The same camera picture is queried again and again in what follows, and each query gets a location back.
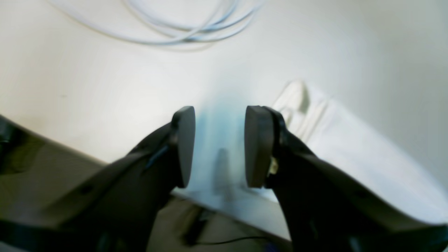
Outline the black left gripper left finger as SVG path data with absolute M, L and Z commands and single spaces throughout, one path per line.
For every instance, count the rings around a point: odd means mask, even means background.
M 1 242 L 28 252 L 105 252 L 118 241 L 144 252 L 158 211 L 186 188 L 195 145 L 195 108 L 172 120 L 60 199 L 1 220 Z

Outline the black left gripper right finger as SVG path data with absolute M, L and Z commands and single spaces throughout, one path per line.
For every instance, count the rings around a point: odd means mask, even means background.
M 267 106 L 245 111 L 245 177 L 273 190 L 295 252 L 441 252 L 447 225 L 418 220 L 320 159 Z

